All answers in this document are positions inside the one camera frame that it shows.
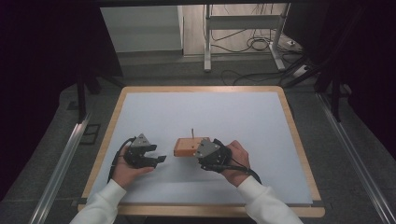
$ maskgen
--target white sweatshirt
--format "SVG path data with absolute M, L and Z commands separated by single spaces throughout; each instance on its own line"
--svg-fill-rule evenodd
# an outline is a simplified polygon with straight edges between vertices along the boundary
M 282 203 L 271 187 L 265 187 L 252 176 L 237 188 L 246 201 L 247 214 L 257 223 L 303 223 L 287 205 Z M 117 215 L 117 205 L 126 194 L 125 189 L 110 179 L 108 184 L 94 194 L 84 209 L 71 221 L 72 224 L 113 223 Z

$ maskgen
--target gray carpet floor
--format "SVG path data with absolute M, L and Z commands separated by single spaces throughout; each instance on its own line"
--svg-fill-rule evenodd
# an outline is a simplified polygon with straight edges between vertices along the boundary
M 166 57 L 165 59 L 120 59 L 124 77 L 117 79 L 131 86 L 170 85 L 231 85 L 238 75 L 275 72 L 270 56 L 254 60 L 246 57 L 214 58 L 211 73 L 203 71 L 201 59 Z M 278 74 L 253 76 L 254 80 L 241 79 L 236 85 L 275 85 Z M 77 213 L 76 201 L 84 190 L 96 153 L 106 132 L 120 88 L 98 78 L 102 90 L 93 95 L 86 92 L 92 112 L 90 128 L 100 126 L 95 142 L 80 144 L 59 189 L 46 223 L 69 223 Z M 326 215 L 321 218 L 303 218 L 304 223 L 382 223 L 378 213 L 359 180 L 345 150 L 336 137 L 319 99 L 313 91 L 311 78 L 293 88 L 286 89 L 287 99 L 302 139 L 306 156 L 316 179 Z M 53 168 L 62 154 L 73 131 L 78 111 L 73 106 L 77 88 L 72 86 L 60 95 L 60 105 L 34 156 L 0 202 L 0 223 L 28 223 L 35 206 L 46 187 Z M 396 161 L 388 154 L 374 135 L 354 114 L 347 98 L 340 101 L 340 115 L 350 139 L 363 161 L 383 191 L 393 211 L 396 208 Z M 82 143 L 93 141 L 91 135 L 83 136 Z M 136 217 L 118 216 L 115 223 L 142 223 Z M 154 223 L 254 223 L 249 218 L 183 218 L 148 217 Z

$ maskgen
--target table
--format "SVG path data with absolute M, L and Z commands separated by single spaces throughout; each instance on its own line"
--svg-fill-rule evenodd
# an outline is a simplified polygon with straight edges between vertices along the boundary
M 102 145 L 99 149 L 96 161 L 92 167 L 92 172 L 87 182 L 86 188 L 81 198 L 88 198 L 93 183 L 98 176 L 99 170 L 104 161 L 107 149 L 110 144 L 110 139 L 116 128 L 116 123 L 120 117 L 120 112 L 129 92 L 276 92 L 283 111 L 285 113 L 286 121 L 288 123 L 291 138 L 295 145 L 299 161 L 303 167 L 306 182 L 309 186 L 310 193 L 313 199 L 313 204 L 310 206 L 295 205 L 291 209 L 300 217 L 322 217 L 325 214 L 325 209 L 321 203 L 318 188 L 315 179 L 311 173 L 309 162 L 305 156 L 304 148 L 301 143 L 299 134 L 294 124 L 290 109 L 283 90 L 279 87 L 127 87 L 124 88 L 120 94 L 116 108 L 113 112 L 111 121 L 107 127 L 106 135 L 103 139 Z M 78 210 L 84 207 L 84 203 L 80 203 Z M 184 204 L 129 204 L 124 203 L 119 206 L 120 215 L 132 216 L 178 216 L 178 217 L 246 217 L 245 208 L 243 205 L 184 205 Z

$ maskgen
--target person's right hand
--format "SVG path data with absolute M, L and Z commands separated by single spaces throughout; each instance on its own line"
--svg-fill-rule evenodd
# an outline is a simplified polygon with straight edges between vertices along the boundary
M 226 146 L 233 153 L 233 160 L 230 161 L 229 165 L 240 166 L 241 164 L 250 168 L 250 164 L 248 162 L 248 152 L 241 146 L 241 144 L 233 140 L 230 145 Z M 235 170 L 224 170 L 221 172 L 222 175 L 230 182 L 232 185 L 238 187 L 244 180 L 248 178 L 248 174 L 242 171 Z

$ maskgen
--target orange wooden block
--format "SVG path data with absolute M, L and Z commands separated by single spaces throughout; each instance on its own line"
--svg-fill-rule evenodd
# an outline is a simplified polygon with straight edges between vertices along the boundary
M 209 140 L 208 137 L 179 138 L 177 139 L 174 156 L 176 157 L 193 157 L 199 144 L 203 139 Z

